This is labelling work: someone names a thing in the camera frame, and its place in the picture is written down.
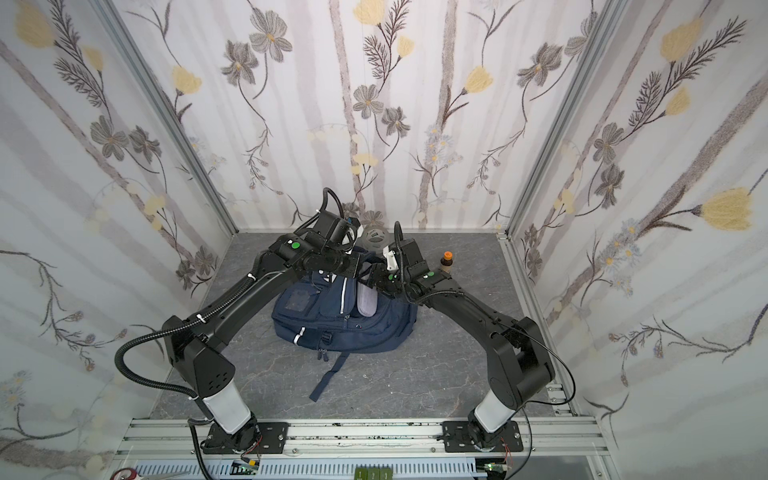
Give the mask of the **navy blue student backpack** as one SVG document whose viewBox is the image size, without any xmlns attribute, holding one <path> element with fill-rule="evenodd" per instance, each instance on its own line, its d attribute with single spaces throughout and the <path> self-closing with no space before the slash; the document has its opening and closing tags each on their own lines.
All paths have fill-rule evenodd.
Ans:
<svg viewBox="0 0 768 480">
<path fill-rule="evenodd" d="M 418 307 L 378 292 L 373 317 L 356 308 L 361 281 L 323 270 L 307 274 L 276 300 L 271 318 L 277 336 L 295 346 L 313 350 L 327 362 L 331 352 L 339 357 L 313 391 L 316 402 L 352 354 L 376 354 L 397 349 L 414 330 Z"/>
</svg>

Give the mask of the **purple cylindrical case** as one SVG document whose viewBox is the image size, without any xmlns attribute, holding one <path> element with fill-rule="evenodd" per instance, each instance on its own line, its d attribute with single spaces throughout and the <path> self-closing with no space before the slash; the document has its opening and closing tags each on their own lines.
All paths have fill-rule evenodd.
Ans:
<svg viewBox="0 0 768 480">
<path fill-rule="evenodd" d="M 362 283 L 357 284 L 356 308 L 361 316 L 373 317 L 378 309 L 378 292 Z"/>
</svg>

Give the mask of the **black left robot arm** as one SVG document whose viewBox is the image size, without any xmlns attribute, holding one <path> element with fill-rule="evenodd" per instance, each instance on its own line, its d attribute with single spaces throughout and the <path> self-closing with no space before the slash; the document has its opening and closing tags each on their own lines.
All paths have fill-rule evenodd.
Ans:
<svg viewBox="0 0 768 480">
<path fill-rule="evenodd" d="M 236 367 L 223 351 L 263 307 L 310 272 L 324 270 L 353 278 L 361 270 L 363 257 L 361 249 L 338 251 L 286 234 L 262 251 L 245 277 L 221 297 L 185 320 L 171 317 L 164 323 L 181 330 L 167 340 L 171 365 L 229 451 L 250 450 L 262 434 L 235 385 Z"/>
</svg>

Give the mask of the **brown bottle with orange cap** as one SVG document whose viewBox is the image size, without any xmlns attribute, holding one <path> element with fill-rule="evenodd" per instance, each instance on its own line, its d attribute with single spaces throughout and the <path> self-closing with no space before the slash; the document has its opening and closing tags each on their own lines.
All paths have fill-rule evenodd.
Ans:
<svg viewBox="0 0 768 480">
<path fill-rule="evenodd" d="M 444 270 L 445 272 L 449 272 L 452 268 L 453 263 L 454 263 L 453 253 L 451 251 L 445 251 L 440 260 L 441 269 Z"/>
</svg>

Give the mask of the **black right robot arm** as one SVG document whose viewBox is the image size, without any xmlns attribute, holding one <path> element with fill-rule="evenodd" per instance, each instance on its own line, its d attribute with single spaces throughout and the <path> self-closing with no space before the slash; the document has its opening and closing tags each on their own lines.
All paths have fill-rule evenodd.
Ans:
<svg viewBox="0 0 768 480">
<path fill-rule="evenodd" d="M 452 276 L 428 266 L 413 239 L 396 239 L 374 257 L 365 284 L 396 300 L 449 317 L 482 347 L 489 391 L 468 416 L 470 441 L 489 448 L 526 402 L 555 378 L 539 326 L 516 320 L 468 293 Z"/>
</svg>

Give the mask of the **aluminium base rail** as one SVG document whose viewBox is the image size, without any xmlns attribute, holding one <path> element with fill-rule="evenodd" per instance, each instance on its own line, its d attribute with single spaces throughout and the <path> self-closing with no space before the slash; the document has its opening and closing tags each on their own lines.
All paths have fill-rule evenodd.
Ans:
<svg viewBox="0 0 768 480">
<path fill-rule="evenodd" d="M 104 478 L 166 479 L 617 479 L 591 417 L 517 415 L 479 447 L 459 419 L 268 420 L 248 453 L 215 446 L 209 426 L 134 420 Z"/>
</svg>

